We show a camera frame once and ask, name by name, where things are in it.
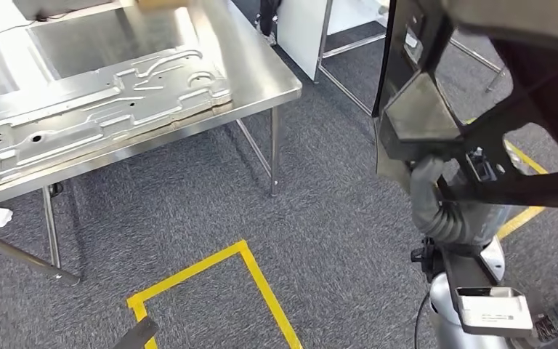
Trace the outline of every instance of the embossed metal panel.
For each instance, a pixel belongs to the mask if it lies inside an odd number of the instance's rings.
[[[195,47],[1,95],[0,183],[229,101],[227,79]]]

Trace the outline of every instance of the yellow floor tape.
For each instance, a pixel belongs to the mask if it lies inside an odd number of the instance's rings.
[[[241,257],[243,258],[243,261],[245,262],[246,267],[249,269],[251,276],[254,278],[254,281],[260,293],[262,294],[262,297],[264,298],[268,309],[270,310],[272,316],[275,318],[275,321],[277,321],[277,325],[283,333],[283,336],[286,338],[290,349],[302,349],[302,345],[300,344],[300,341],[296,336],[296,332],[292,328],[292,325],[283,312],[283,309],[281,309],[281,305],[279,305],[275,294],[272,293],[272,290],[268,285],[264,274],[262,274],[262,271],[260,270],[254,258],[254,255],[251,253],[251,250],[244,240],[241,240],[236,244],[233,244],[232,246],[223,249],[222,251],[219,251],[216,254],[213,254],[212,256],[201,260],[200,262],[197,262],[189,268],[181,270],[173,276],[170,276],[169,278],[152,285],[144,291],[134,294],[129,299],[127,299],[127,306],[129,306],[134,311],[136,320],[140,321],[147,315],[147,311],[144,306],[145,301],[153,298],[154,296],[166,291],[171,287],[176,286],[177,284],[194,276],[195,274],[205,271],[213,265],[216,265],[217,263],[226,260],[228,257],[231,257],[237,253],[240,253]],[[157,349],[157,342],[155,341],[154,337],[146,343],[145,349]]]
[[[544,169],[544,167],[540,166],[540,164],[532,160],[529,156],[525,155],[525,153],[523,153],[519,148],[515,147],[512,143],[508,142],[507,140],[505,140],[504,142],[506,142],[506,145],[508,145],[508,148],[510,148],[512,152],[517,154],[517,156],[521,159],[521,161],[529,165],[539,175],[546,175],[548,173]],[[525,211],[517,214],[516,217],[510,219],[508,222],[506,222],[506,224],[502,225],[499,231],[497,232],[497,237],[500,240],[507,237],[508,235],[510,235],[510,233],[520,228],[525,223],[529,222],[531,219],[533,219],[535,216],[540,214],[542,211],[544,211],[544,207],[539,207],[539,206],[528,207]]]

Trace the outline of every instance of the black cable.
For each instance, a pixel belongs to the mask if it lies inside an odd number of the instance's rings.
[[[27,23],[27,24],[15,25],[15,26],[13,26],[13,27],[9,27],[9,28],[7,28],[7,29],[4,29],[4,30],[0,31],[0,33],[5,33],[6,31],[10,31],[10,30],[16,29],[16,28],[28,27],[29,25],[31,25],[31,24],[33,24],[33,23],[35,23],[35,22],[37,22],[37,20],[32,20],[32,21],[30,21],[30,22]]]
[[[420,324],[420,318],[422,317],[422,310],[424,309],[424,305],[426,301],[429,300],[429,293],[427,292],[420,302],[420,307],[418,307],[418,313],[416,314],[416,324],[414,325],[414,349],[418,349],[418,327]]]
[[[30,21],[27,24],[22,24],[22,25],[14,25],[13,27],[9,27],[7,29],[4,29],[2,31],[0,31],[0,33],[5,33],[6,31],[10,31],[12,29],[16,29],[16,28],[24,28],[24,27],[28,27],[29,25],[35,23],[35,22],[47,22],[48,20],[60,20],[61,18],[69,15],[71,12],[75,12],[75,9],[70,9],[67,12],[65,12],[64,14],[58,16],[58,17],[50,17],[50,16],[43,16],[41,14],[37,14],[37,16],[35,16],[35,20]]]

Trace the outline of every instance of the stainless steel table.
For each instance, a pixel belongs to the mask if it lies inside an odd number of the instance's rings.
[[[60,267],[49,185],[236,121],[278,193],[281,118],[277,107],[300,97],[302,85],[228,0],[190,0],[187,7],[141,13],[124,7],[0,34],[0,95],[94,71],[184,44],[197,45],[230,83],[232,101],[181,121],[47,168],[28,168],[0,184],[0,202],[42,189],[52,262],[0,241],[0,253],[68,284],[79,281]],[[240,120],[271,110],[270,163]]]

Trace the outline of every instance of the floor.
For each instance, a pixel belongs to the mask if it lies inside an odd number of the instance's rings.
[[[235,3],[250,19],[254,0]],[[328,47],[379,32],[365,25]],[[458,36],[495,59],[486,41]],[[369,104],[383,42],[325,60]],[[135,324],[126,299],[203,258],[247,240],[304,348],[412,348],[424,277],[408,197],[374,173],[371,121],[324,77],[302,80],[285,117],[278,197],[235,124],[213,129],[64,182],[54,200],[66,287],[0,256],[0,348],[111,348]],[[449,48],[438,79],[463,119],[511,88],[485,94],[493,73]],[[269,153],[269,113],[245,120]],[[509,139],[547,169],[554,143],[535,127]],[[49,256],[41,193],[2,203],[15,218],[0,238]],[[503,241],[508,280],[544,305],[558,301],[558,209]],[[159,348],[288,348],[242,260],[231,257],[147,302]],[[433,348],[428,324],[421,348]]]

